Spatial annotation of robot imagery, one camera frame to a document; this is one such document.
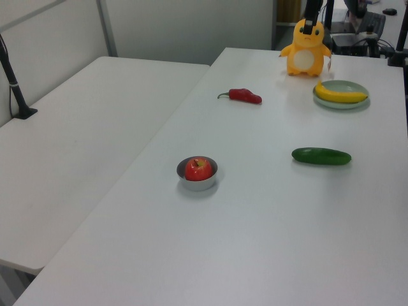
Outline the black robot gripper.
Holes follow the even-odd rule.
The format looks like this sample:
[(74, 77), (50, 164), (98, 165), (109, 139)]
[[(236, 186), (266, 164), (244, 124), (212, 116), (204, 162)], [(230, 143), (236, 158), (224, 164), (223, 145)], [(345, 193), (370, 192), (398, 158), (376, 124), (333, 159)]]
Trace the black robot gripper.
[(305, 23), (303, 26), (303, 34), (312, 34), (315, 21), (317, 20), (322, 5), (323, 0), (307, 0), (304, 12)]

